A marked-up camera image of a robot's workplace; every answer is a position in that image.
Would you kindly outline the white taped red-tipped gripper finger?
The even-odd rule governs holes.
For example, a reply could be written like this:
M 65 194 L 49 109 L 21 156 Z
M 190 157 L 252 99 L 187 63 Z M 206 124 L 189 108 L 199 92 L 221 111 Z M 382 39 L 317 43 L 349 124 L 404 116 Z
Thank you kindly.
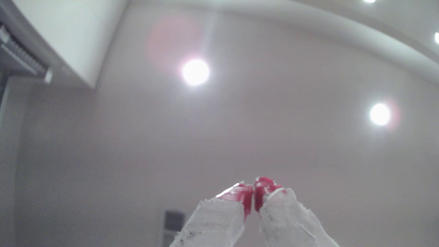
M 252 210 L 254 188 L 236 183 L 214 198 L 200 201 L 171 247 L 233 247 Z
M 268 247 L 339 247 L 291 188 L 268 177 L 255 180 L 255 210 Z

